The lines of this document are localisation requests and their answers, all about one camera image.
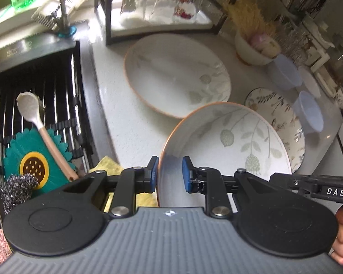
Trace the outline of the ceramic bowl with garlic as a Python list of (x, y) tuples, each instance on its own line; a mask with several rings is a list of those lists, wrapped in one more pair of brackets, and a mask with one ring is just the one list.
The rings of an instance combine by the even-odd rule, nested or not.
[(281, 53), (278, 42), (265, 33), (257, 33), (246, 39), (237, 32), (235, 49), (238, 58), (249, 66), (265, 66)]

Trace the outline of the black countertop rack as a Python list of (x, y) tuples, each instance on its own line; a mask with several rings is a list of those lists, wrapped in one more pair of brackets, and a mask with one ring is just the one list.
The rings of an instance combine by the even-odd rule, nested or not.
[(227, 12), (217, 0), (95, 0), (107, 45), (154, 33), (217, 34)]

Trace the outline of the black sink drying rack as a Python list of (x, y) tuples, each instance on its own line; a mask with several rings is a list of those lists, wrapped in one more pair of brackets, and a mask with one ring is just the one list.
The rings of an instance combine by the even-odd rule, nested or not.
[[(86, 110), (83, 69), (88, 45), (79, 41), (22, 40), (0, 50), (0, 188), (3, 158), (9, 143), (25, 129), (37, 129), (18, 111), (16, 98), (31, 92), (39, 99), (40, 116), (71, 168), (84, 176), (93, 168), (93, 137)], [(0, 195), (0, 227), (5, 214)]]

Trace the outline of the white spoon brush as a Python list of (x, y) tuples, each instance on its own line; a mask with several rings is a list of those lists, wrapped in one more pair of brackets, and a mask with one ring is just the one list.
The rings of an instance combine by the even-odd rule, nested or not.
[(70, 167), (68, 162), (65, 160), (64, 156), (58, 150), (58, 147), (54, 144), (52, 138), (46, 130), (41, 116), (40, 116), (40, 106), (39, 99), (36, 95), (31, 92), (20, 93), (17, 98), (18, 111), (22, 117), (35, 125), (41, 138), (43, 139), (46, 147), (48, 148), (50, 154), (52, 155), (54, 161), (57, 163), (58, 167), (61, 169), (65, 177), (69, 181), (74, 181), (78, 179), (76, 172)]

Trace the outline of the steel wool scrubber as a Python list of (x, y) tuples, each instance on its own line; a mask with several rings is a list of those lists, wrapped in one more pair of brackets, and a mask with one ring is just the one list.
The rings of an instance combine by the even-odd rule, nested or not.
[(33, 190), (37, 185), (37, 178), (30, 173), (10, 175), (0, 188), (4, 213), (7, 215), (13, 208), (32, 198)]

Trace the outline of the yellow dish cloth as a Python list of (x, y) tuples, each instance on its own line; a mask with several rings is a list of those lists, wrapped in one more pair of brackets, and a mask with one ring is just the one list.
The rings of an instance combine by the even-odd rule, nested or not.
[[(121, 174), (124, 168), (112, 160), (109, 156), (104, 156), (99, 163), (89, 173), (103, 170), (108, 176), (115, 176)], [(136, 207), (158, 207), (156, 193), (148, 194), (142, 193), (136, 195)]]

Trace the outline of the rabbit pattern plate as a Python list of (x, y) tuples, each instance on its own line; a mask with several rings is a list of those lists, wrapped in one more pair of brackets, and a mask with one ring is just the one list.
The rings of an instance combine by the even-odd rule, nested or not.
[(289, 102), (270, 89), (255, 88), (247, 95), (244, 105), (265, 118), (278, 133), (289, 156), (291, 170), (296, 172), (304, 160), (305, 136)]

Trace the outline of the green flower sink mat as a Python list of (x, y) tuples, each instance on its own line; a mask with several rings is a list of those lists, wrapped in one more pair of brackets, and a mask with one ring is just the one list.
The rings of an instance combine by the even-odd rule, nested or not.
[(37, 129), (17, 133), (5, 150), (3, 158), (5, 179), (11, 175), (32, 174), (38, 180), (33, 196), (48, 193), (69, 183), (50, 154)]

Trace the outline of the small speckled bowl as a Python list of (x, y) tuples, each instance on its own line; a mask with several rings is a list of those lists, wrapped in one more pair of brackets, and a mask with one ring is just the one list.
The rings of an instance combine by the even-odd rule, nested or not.
[(336, 103), (340, 110), (343, 110), (343, 88), (339, 88), (335, 95)]

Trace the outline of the pale blue plastic bowl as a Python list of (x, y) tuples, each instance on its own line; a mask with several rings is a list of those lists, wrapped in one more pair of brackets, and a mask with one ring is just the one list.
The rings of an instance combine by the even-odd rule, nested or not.
[(282, 90), (302, 85), (297, 66), (285, 55), (279, 54), (267, 65), (268, 77)]

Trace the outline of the white leaf plate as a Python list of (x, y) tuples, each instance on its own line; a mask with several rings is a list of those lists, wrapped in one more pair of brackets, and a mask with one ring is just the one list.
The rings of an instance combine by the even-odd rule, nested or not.
[(210, 103), (227, 101), (232, 90), (229, 73), (212, 50), (172, 33), (134, 43), (124, 57), (124, 74), (141, 101), (177, 119)]
[(157, 183), (160, 207), (202, 207), (201, 194), (185, 190), (182, 159), (231, 176), (239, 168), (269, 180), (274, 173), (291, 174), (285, 146), (272, 125), (244, 105), (219, 102), (184, 118), (162, 150)]

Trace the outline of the white plastic bowl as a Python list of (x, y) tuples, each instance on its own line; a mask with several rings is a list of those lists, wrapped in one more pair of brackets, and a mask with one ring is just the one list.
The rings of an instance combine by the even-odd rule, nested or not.
[(300, 66), (298, 72), (308, 92), (310, 92), (315, 99), (319, 99), (321, 97), (320, 87), (311, 72), (305, 66)]

